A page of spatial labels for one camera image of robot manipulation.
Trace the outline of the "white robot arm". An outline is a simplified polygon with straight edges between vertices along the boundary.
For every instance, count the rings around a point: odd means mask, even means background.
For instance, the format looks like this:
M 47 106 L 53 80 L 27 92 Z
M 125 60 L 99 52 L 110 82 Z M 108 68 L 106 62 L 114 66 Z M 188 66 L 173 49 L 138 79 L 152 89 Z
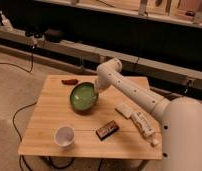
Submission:
M 121 70 L 117 58 L 100 64 L 96 90 L 113 85 L 161 124 L 162 171 L 202 171 L 202 103 L 189 97 L 168 100 L 126 79 Z

